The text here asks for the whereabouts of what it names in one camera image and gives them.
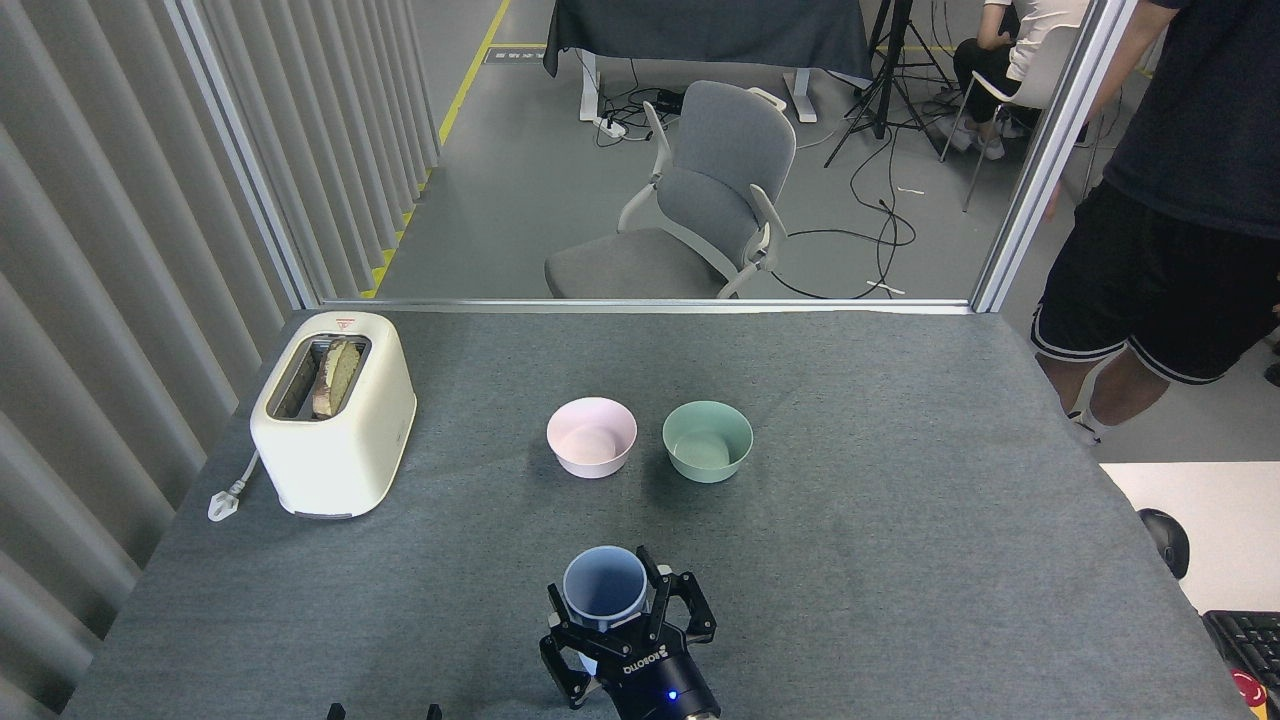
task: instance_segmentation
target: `toaster slot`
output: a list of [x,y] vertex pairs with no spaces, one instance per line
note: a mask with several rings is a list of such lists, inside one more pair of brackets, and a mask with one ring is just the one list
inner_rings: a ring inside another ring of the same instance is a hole
[[280,384],[273,391],[266,404],[269,416],[276,420],[303,423],[320,420],[315,415],[312,393],[315,391],[316,377],[324,366],[325,354],[329,352],[329,347],[338,340],[352,343],[360,351],[360,359],[356,363],[348,389],[343,395],[334,415],[342,411],[347,404],[347,398],[351,397],[351,393],[355,392],[360,382],[360,372],[364,369],[365,359],[369,356],[371,342],[364,336],[319,334],[307,338],[306,342],[298,343],[293,357],[289,359],[284,375],[280,378]]

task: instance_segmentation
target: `computer mouse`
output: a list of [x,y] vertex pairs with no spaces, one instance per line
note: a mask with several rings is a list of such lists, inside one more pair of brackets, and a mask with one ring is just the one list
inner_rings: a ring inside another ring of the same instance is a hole
[[1151,533],[1151,539],[1156,541],[1156,550],[1169,565],[1169,571],[1179,580],[1187,575],[1187,565],[1190,562],[1192,546],[1187,539],[1187,530],[1178,520],[1174,520],[1160,510],[1144,507],[1138,511],[1142,524]]

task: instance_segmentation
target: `plug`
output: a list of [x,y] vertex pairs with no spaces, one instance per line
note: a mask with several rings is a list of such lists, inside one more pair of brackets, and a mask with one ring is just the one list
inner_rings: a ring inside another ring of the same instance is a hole
[[622,127],[621,124],[613,120],[607,120],[604,118],[595,118],[591,122],[595,123],[595,127],[600,128],[600,131],[604,132],[604,135],[612,137],[613,140],[617,140],[627,133],[627,128]]
[[209,498],[209,519],[218,523],[225,520],[239,509],[239,498],[223,491]]

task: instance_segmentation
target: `table leg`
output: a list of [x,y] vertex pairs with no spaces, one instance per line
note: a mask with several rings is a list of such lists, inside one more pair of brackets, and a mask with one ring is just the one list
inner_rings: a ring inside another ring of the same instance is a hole
[[600,73],[595,70],[595,53],[582,50],[582,102],[577,108],[577,119],[582,122],[595,120],[595,110],[599,108],[596,87],[600,83]]
[[791,92],[791,104],[796,109],[796,118],[801,123],[817,123],[818,111],[809,100],[809,68],[799,68],[795,72],[782,73],[782,81],[787,83]]

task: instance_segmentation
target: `bread slice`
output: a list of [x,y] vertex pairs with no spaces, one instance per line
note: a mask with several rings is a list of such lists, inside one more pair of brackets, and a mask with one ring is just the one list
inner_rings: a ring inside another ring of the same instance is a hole
[[360,348],[356,343],[346,340],[329,343],[311,392],[311,410],[317,420],[328,420],[342,409],[342,401],[351,389],[351,379],[356,377],[358,364]]

